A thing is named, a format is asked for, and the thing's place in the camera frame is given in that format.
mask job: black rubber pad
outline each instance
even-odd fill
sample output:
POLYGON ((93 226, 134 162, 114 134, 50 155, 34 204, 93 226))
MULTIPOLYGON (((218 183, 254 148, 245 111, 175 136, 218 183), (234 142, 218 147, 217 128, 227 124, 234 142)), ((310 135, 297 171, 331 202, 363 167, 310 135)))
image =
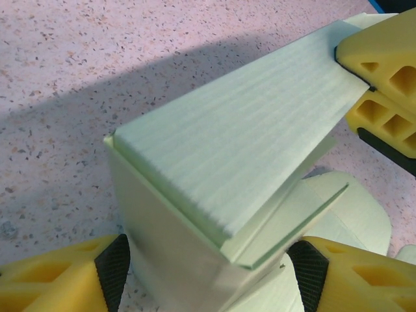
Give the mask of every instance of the black rubber pad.
POLYGON ((410 10, 411 8, 416 8, 416 0, 371 0, 383 10, 383 13, 402 13, 404 11, 410 10))
POLYGON ((338 56, 337 56, 337 49, 338 46, 336 46, 333 49, 333 58, 336 61, 336 63, 338 63, 338 65, 340 65, 340 67, 344 68, 348 73, 351 73, 352 75, 356 76, 357 78, 360 78, 362 81, 364 81, 365 83, 368 84, 369 86, 369 91, 374 92, 377 91, 376 86, 373 86, 369 81, 365 80, 364 78, 362 78, 361 76, 359 76, 358 74, 354 73, 352 70, 350 70, 349 68, 345 67, 344 65, 342 65, 339 60, 338 60, 338 56))
POLYGON ((129 241, 119 235, 96 259, 99 282, 109 312, 117 312, 130 267, 129 241))
POLYGON ((364 128, 358 128, 357 131, 360 139, 416 177, 416 159, 406 157, 364 128))
POLYGON ((305 240, 294 243, 287 254, 293 262, 305 312, 316 312, 330 262, 305 240))

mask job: yellow 3d printed part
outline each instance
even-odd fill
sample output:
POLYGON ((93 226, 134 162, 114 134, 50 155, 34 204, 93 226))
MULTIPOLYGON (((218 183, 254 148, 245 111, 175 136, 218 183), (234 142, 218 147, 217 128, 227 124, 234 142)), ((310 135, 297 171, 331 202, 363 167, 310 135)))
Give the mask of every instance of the yellow 3d printed part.
POLYGON ((288 251, 305 312, 416 311, 416 266, 318 237, 288 251))
POLYGON ((0 312, 117 312, 129 264, 111 235, 0 266, 0 312))
POLYGON ((364 128, 406 157, 416 159, 416 114, 380 91, 365 92, 346 114, 346 120, 353 132, 364 128))
POLYGON ((416 114, 416 8, 345 38, 337 46, 336 58, 416 114))

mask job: yellow plastic part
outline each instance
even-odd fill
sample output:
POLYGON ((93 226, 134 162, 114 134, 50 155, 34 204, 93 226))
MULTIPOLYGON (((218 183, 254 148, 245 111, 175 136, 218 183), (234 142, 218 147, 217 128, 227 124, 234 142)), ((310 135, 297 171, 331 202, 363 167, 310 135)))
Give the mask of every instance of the yellow plastic part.
POLYGON ((340 42, 337 60, 416 114, 416 8, 340 42))
POLYGON ((94 259, 116 237, 0 266, 0 312, 107 312, 94 259))
POLYGON ((358 128, 364 128, 403 155, 416 159, 416 114, 380 91, 366 91, 345 117, 351 131, 357 133, 358 128))
POLYGON ((304 237, 329 259, 317 312, 414 312, 416 266, 318 237, 304 237))

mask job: pink speckled surface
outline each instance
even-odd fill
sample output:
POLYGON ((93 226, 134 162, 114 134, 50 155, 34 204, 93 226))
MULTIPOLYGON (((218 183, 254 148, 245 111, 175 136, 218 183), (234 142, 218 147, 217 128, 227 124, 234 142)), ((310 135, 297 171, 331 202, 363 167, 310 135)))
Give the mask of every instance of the pink speckled surface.
MULTIPOLYGON (((102 144, 121 123, 334 20, 367 0, 0 0, 0 264, 121 230, 102 144)), ((342 121, 317 170, 356 176, 416 244, 414 177, 342 121)), ((129 276, 120 311, 161 311, 129 276)))

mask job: triangular hole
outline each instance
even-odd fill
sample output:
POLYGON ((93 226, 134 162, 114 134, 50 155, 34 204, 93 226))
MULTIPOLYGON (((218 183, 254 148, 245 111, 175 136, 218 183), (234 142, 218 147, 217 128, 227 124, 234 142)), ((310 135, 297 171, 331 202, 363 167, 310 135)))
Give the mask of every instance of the triangular hole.
POLYGON ((371 73, 378 68, 378 63, 375 62, 361 63, 361 65, 371 73))

